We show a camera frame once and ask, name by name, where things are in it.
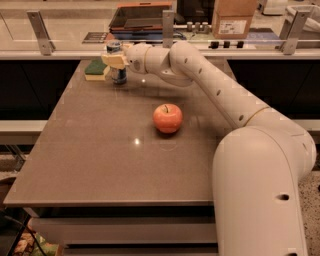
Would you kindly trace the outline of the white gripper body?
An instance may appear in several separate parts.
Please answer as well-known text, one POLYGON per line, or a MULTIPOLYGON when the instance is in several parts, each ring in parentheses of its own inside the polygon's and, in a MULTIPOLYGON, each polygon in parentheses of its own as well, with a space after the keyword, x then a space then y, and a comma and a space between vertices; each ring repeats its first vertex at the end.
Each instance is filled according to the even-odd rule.
POLYGON ((146 74, 146 56, 148 50, 151 48, 148 44, 135 44, 127 49, 126 59, 129 68, 138 74, 146 74))

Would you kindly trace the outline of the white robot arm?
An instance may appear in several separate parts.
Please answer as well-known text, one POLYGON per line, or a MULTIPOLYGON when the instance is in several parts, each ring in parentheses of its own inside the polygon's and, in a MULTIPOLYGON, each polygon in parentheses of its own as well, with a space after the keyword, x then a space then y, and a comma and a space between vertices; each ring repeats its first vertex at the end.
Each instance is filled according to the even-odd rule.
POLYGON ((300 125, 210 63, 197 48, 127 45, 103 62, 154 74, 176 86, 191 82, 231 125, 213 158, 213 202, 220 256, 308 256, 299 181, 311 172, 316 146, 300 125))

